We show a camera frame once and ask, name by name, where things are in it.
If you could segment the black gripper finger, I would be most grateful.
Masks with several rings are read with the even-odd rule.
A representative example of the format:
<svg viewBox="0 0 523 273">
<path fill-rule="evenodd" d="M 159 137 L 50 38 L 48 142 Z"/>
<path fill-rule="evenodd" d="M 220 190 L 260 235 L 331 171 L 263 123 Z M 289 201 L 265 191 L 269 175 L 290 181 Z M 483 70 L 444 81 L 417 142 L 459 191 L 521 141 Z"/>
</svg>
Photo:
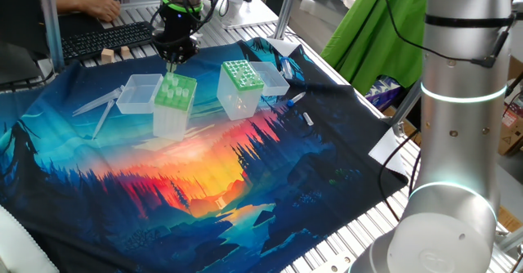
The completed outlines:
<svg viewBox="0 0 523 273">
<path fill-rule="evenodd" d="M 171 57 L 171 71 L 175 72 L 178 65 L 185 64 L 191 57 L 199 53 L 199 44 L 196 40 L 190 39 L 187 43 L 179 46 Z"/>
<path fill-rule="evenodd" d="M 166 62 L 166 69 L 167 72 L 171 71 L 171 59 L 170 59 L 170 52 L 168 50 L 168 46 L 164 43 L 162 43 L 156 36 L 152 36 L 152 43 L 154 44 L 157 53 L 159 56 Z"/>
</svg>

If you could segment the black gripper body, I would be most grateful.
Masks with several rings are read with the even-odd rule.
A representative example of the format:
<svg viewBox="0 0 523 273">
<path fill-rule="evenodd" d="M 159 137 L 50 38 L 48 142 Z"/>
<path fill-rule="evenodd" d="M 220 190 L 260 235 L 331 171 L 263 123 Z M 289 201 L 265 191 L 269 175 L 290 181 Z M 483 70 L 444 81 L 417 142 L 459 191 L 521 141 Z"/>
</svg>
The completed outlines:
<svg viewBox="0 0 523 273">
<path fill-rule="evenodd" d="M 198 12 L 187 13 L 182 11 L 161 11 L 163 31 L 157 37 L 160 43 L 170 43 L 184 38 L 196 28 L 200 19 Z"/>
</svg>

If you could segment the person bare hand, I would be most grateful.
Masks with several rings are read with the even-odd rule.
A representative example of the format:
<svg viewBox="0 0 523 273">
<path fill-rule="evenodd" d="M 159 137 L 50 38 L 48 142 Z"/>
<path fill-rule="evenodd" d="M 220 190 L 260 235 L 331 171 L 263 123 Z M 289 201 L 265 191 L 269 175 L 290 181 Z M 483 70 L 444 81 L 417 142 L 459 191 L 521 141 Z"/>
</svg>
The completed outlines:
<svg viewBox="0 0 523 273">
<path fill-rule="evenodd" d="M 121 5 L 115 0 L 83 0 L 80 7 L 81 12 L 98 20 L 110 22 L 119 16 Z"/>
</svg>

